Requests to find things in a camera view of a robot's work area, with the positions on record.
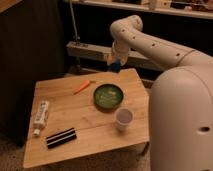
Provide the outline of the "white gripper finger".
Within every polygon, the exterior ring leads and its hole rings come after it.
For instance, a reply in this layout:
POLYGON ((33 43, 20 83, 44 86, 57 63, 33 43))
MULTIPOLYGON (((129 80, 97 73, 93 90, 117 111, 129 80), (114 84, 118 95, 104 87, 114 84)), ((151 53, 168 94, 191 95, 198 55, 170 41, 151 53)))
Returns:
POLYGON ((121 66, 124 66, 127 63, 127 59, 128 58, 121 58, 120 59, 121 66))
POLYGON ((115 61, 115 58, 114 58, 114 56, 112 54, 108 54, 106 56, 107 65, 111 65, 114 61, 115 61))

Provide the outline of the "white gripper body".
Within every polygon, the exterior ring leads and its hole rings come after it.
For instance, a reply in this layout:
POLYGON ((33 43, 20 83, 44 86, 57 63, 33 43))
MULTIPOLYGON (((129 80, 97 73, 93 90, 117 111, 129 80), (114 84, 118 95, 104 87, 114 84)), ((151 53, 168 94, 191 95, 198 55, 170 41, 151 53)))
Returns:
POLYGON ((130 51, 129 47, 120 45, 116 41, 112 43, 111 54, 114 56, 115 61, 116 60, 120 61, 121 58, 128 58, 129 51, 130 51))

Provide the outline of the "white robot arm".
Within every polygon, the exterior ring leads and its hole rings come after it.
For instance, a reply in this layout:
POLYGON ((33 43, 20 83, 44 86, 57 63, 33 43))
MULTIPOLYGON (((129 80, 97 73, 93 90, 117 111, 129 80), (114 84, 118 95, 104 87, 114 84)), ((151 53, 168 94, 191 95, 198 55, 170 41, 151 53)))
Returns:
POLYGON ((137 15, 114 21, 107 62, 134 49, 163 70, 149 96, 151 171, 213 171, 213 57, 142 27, 137 15))

